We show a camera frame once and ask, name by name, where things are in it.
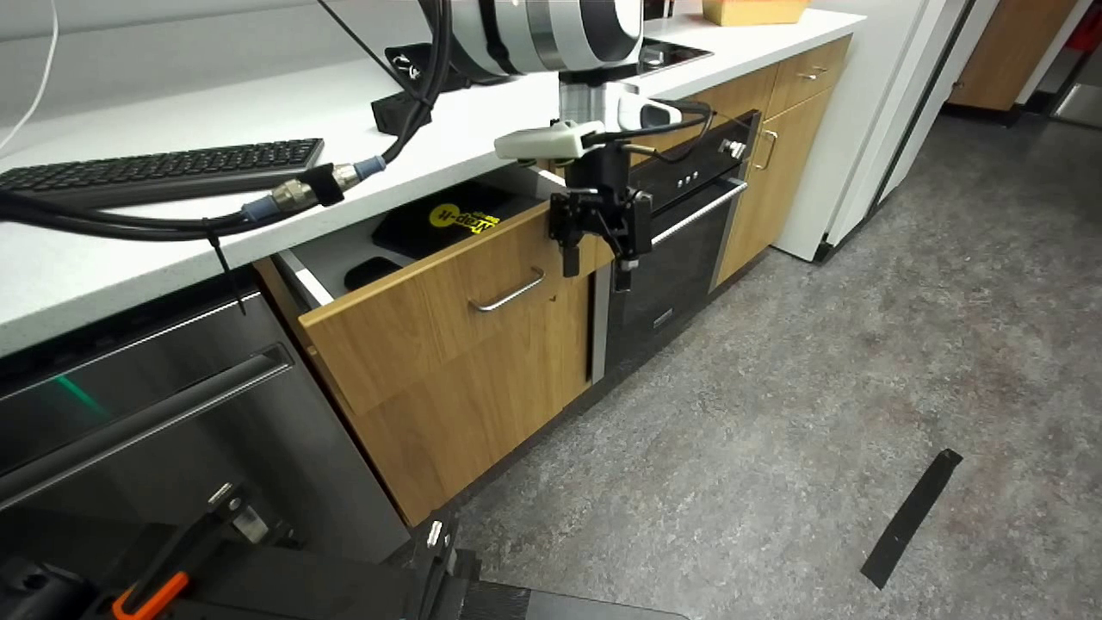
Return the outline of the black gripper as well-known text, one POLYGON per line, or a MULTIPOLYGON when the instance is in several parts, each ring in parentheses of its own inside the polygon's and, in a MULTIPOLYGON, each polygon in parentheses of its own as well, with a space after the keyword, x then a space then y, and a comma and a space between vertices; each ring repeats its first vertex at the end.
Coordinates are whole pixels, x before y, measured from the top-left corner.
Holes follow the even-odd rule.
POLYGON ((651 249, 651 212, 631 188, 631 150, 624 142, 595 149, 568 166, 568 188, 552 196, 552 236, 562 270, 580 270, 582 235, 600 235, 618 251, 618 290, 631 290, 639 255, 651 249))

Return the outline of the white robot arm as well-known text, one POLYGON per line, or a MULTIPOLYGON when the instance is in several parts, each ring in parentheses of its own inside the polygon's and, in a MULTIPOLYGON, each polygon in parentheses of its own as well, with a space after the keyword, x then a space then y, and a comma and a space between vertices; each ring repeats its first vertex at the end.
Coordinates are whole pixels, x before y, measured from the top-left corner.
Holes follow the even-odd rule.
POLYGON ((600 235, 626 290, 651 251, 651 218, 626 187, 626 145, 638 122, 620 119, 606 72, 638 60, 639 0, 420 0, 436 51, 458 51, 486 74, 559 74, 559 119, 491 142, 502 158, 562 160, 565 192, 552 200, 552 236, 562 270, 580 270, 580 242, 600 235))

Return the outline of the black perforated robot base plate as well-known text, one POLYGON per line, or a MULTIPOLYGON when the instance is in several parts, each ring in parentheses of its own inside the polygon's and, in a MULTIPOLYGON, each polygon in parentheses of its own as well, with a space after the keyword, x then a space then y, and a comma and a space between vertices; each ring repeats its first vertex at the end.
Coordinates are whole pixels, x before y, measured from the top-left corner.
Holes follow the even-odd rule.
MULTIPOLYGON (((0 569, 0 620, 115 620, 111 599, 140 575, 122 565, 53 565, 15 548, 0 569)), ((224 544, 157 620, 686 620, 683 613, 479 582, 433 569, 355 565, 282 548, 224 544)))

